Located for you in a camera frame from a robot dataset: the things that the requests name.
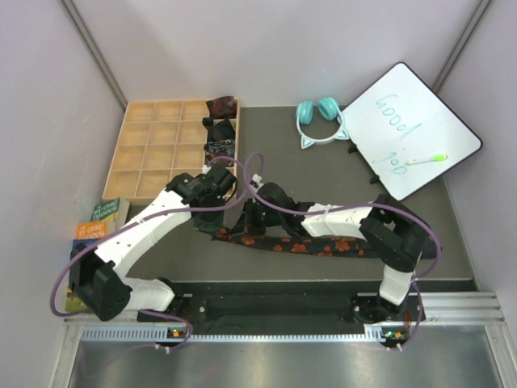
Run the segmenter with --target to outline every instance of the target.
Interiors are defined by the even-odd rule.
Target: book
[[[86,224],[79,224],[75,238],[87,240],[91,238],[103,238],[115,231],[114,221],[93,221]]]
[[[90,221],[113,221],[116,230],[124,226],[129,212],[129,201],[124,198],[109,200],[94,207]]]
[[[98,241],[98,238],[89,238],[84,240],[74,240],[72,242],[72,251],[70,252],[70,259],[73,259],[74,256],[94,243]],[[66,299],[65,299],[65,311],[67,313],[75,313],[76,311],[81,311],[87,309],[88,306],[72,291],[72,285],[69,283],[66,288]]]

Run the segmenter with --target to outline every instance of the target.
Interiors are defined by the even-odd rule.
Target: whiteboard frame
[[[472,128],[470,128],[469,125],[467,125],[467,123],[465,123],[463,121],[463,119],[461,117],[459,117],[456,112],[454,112],[451,107],[449,107],[445,101],[442,100],[442,98],[435,92],[431,89],[431,87],[429,85],[427,85],[422,78],[420,78],[420,76],[418,76],[418,74],[416,74],[413,69],[411,69],[411,67],[405,63],[404,61],[399,61],[397,62],[396,64],[394,64],[393,66],[391,66],[388,71],[386,71],[384,74],[382,74],[378,79],[375,80],[375,82],[373,82],[372,84],[370,84],[370,86],[368,86],[359,96],[357,96],[357,98],[355,98],[353,101],[351,101],[346,107],[345,109],[342,110],[342,114],[345,116],[346,118],[346,110],[349,106],[351,106],[355,101],[357,101],[358,99],[360,99],[364,93],[366,93],[367,91],[369,91],[377,82],[379,82],[386,74],[388,74],[390,71],[392,71],[396,66],[398,65],[404,65],[421,83],[423,86],[425,86],[437,99],[438,101],[440,101],[445,107],[446,109],[448,109],[450,111],[450,113],[452,113],[454,115],[455,118],[457,118],[460,123],[462,123],[466,129],[468,129],[470,131],[470,133],[472,135],[475,136],[475,138],[477,138],[479,140],[479,148],[477,150],[474,150],[471,154],[468,154],[467,156],[465,156],[464,158],[462,158],[459,162],[451,165],[449,168],[447,168],[446,170],[443,170],[443,172],[441,172],[439,175],[437,175],[435,178],[432,178],[430,179],[429,181],[427,181],[424,185],[420,186],[419,188],[415,189],[414,191],[410,192],[409,194],[407,194],[406,196],[403,196],[403,197],[396,197],[394,194],[392,194],[388,187],[385,186],[385,184],[382,182],[382,176],[379,176],[376,174],[375,170],[373,169],[371,163],[363,156],[363,154],[361,153],[361,150],[360,148],[354,143],[354,140],[353,138],[351,137],[351,142],[352,144],[354,145],[355,149],[357,150],[357,152],[359,152],[361,154],[361,158],[364,159],[364,161],[368,164],[368,166],[370,167],[370,169],[372,170],[372,173],[373,173],[373,178],[372,178],[372,183],[376,183],[376,178],[378,178],[378,182],[382,183],[382,185],[385,187],[385,189],[389,192],[389,194],[393,197],[395,197],[396,200],[404,200],[405,198],[407,198],[408,196],[411,196],[412,194],[415,194],[418,190],[426,187],[430,182],[432,182],[433,180],[435,179],[438,179],[440,176],[442,176],[443,174],[445,174],[447,171],[451,170],[453,167],[457,166],[458,164],[460,164],[461,162],[463,162],[464,160],[470,158],[472,155],[476,154],[481,148],[483,148],[483,139],[481,139],[477,133],[475,133]]]

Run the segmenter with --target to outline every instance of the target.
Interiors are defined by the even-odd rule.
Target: book cover
[[[124,226],[129,212],[129,201],[124,198],[109,200],[94,207],[91,221],[113,221],[118,230]]]
[[[115,222],[113,221],[93,221],[86,224],[79,224],[75,238],[77,240],[103,238],[114,231]]]

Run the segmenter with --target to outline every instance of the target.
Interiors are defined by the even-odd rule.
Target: headphone ear cup
[[[339,114],[339,104],[332,97],[325,97],[317,102],[317,108],[327,120],[335,119]]]
[[[313,102],[304,101],[303,103],[299,103],[298,108],[296,108],[296,115],[298,116],[298,120],[300,120],[300,124],[310,124],[313,119]]]

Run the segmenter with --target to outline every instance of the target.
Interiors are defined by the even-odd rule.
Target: white wall
[[[494,290],[517,343],[517,2],[496,0],[442,96],[484,140],[447,174],[477,279]]]
[[[0,385],[48,384],[48,308],[74,226],[100,198],[122,111],[58,1],[0,12]]]
[[[407,61],[433,83],[479,0],[75,0],[129,100],[347,103]]]

